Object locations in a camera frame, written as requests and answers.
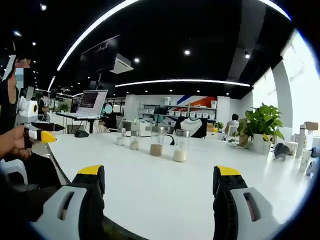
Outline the person's left hand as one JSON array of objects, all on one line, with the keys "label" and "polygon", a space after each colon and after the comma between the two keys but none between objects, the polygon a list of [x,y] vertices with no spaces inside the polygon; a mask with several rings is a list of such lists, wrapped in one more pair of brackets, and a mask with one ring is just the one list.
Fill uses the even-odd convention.
[{"label": "person's left hand", "polygon": [[0,158],[14,155],[18,158],[28,159],[31,151],[25,149],[25,127],[15,127],[0,136]]}]

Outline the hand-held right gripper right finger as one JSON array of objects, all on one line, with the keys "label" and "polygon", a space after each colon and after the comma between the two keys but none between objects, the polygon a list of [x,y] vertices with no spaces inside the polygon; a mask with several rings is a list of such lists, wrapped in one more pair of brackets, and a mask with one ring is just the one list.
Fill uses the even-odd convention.
[{"label": "hand-held right gripper right finger", "polygon": [[281,226],[272,204],[234,168],[214,167],[212,194],[214,240],[271,240]]}]

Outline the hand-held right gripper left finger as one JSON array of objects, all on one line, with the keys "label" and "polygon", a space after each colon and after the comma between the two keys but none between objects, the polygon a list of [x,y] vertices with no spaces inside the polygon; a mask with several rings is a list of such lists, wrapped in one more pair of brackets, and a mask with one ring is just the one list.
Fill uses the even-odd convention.
[{"label": "hand-held right gripper left finger", "polygon": [[101,240],[104,194],[104,166],[85,167],[44,203],[42,215],[30,224],[45,240]]}]

